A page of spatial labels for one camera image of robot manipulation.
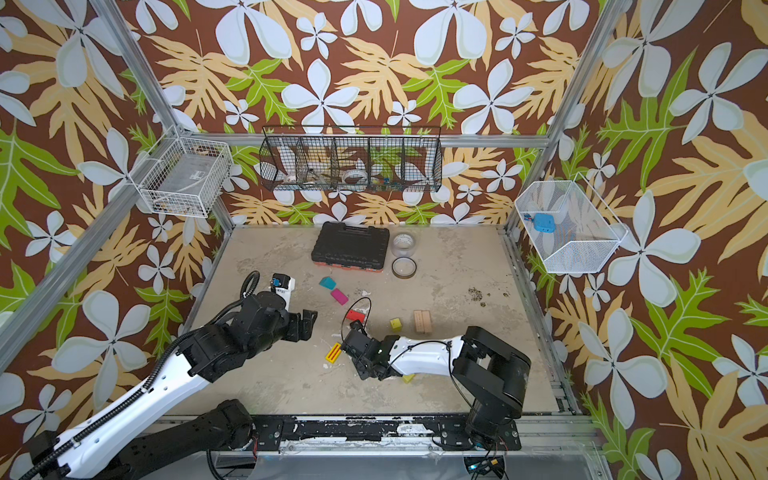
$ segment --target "black wire basket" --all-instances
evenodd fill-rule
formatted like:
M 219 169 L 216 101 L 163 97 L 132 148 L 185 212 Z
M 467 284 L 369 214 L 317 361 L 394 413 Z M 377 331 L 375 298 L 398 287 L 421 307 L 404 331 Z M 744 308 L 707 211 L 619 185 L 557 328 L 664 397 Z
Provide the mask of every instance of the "black wire basket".
M 265 126 L 263 186 L 272 190 L 437 191 L 442 182 L 439 127 L 322 126 L 325 134 Z

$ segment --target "wire basket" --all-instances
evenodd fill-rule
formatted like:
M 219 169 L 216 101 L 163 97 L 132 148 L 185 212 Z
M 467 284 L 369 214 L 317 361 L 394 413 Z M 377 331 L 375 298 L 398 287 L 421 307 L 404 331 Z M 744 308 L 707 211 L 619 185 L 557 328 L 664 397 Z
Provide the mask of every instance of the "wire basket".
M 322 127 L 323 130 L 338 127 Z M 355 134 L 297 134 L 264 127 L 260 173 L 268 190 L 437 191 L 442 183 L 440 129 L 410 134 L 354 127 Z
M 592 189 L 592 198 L 603 203 L 616 224 L 608 225 L 576 181 L 533 182 L 515 200 L 515 208 L 548 273 L 599 272 L 629 232 L 598 192 L 587 185 Z M 537 230 L 534 220 L 539 214 L 552 216 L 554 231 Z
M 167 134 L 151 157 L 155 165 L 136 186 L 156 214 L 207 218 L 233 164 L 224 142 Z

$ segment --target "black tool case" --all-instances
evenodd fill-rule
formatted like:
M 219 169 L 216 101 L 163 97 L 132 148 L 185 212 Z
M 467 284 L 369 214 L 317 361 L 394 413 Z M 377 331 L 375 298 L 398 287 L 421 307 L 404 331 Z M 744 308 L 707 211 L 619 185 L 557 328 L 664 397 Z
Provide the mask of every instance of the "black tool case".
M 352 227 L 325 222 L 312 250 L 312 261 L 330 266 L 361 270 L 384 269 L 389 230 Z

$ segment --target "red block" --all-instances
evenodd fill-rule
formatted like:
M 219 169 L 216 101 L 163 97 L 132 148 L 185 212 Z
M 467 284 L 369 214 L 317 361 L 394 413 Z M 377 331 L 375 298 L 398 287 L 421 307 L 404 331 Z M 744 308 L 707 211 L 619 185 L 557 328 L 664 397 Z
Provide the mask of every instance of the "red block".
M 346 318 L 348 318 L 350 322 L 354 322 L 355 320 L 360 320 L 362 322 L 366 319 L 366 315 L 364 313 L 356 312 L 355 310 L 350 310 L 349 313 L 346 314 Z

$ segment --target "white wire basket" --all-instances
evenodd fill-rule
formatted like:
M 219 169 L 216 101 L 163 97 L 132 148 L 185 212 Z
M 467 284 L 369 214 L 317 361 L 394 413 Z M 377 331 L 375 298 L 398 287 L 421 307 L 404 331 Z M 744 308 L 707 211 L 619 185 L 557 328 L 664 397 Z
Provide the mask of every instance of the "white wire basket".
M 219 141 L 180 137 L 169 132 L 170 145 L 159 147 L 147 176 L 136 186 L 156 214 L 207 218 L 230 176 L 232 152 Z
M 599 199 L 616 219 L 614 225 L 608 224 L 575 181 L 537 181 L 515 200 L 515 208 L 548 273 L 599 272 L 629 232 L 598 192 L 587 185 L 592 197 Z M 526 220 L 526 216 L 533 219 L 537 214 L 552 215 L 554 232 L 536 230 L 534 222 Z

